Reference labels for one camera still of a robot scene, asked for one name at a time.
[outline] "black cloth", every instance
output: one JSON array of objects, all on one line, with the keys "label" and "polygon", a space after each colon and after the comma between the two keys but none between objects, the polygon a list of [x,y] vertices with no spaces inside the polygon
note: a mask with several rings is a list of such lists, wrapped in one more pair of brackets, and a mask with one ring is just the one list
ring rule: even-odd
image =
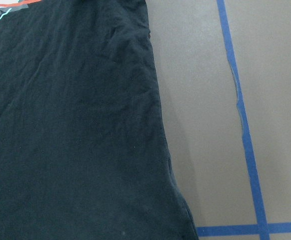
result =
[{"label": "black cloth", "polygon": [[146,2],[37,0],[2,14],[0,240],[197,240]]}]

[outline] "cloth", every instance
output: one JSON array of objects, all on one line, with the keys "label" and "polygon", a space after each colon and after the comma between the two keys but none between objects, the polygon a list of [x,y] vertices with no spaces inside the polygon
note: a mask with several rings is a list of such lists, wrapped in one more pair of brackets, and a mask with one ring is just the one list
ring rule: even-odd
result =
[{"label": "cloth", "polygon": [[0,240],[198,239],[149,34],[144,0],[0,1]]}]

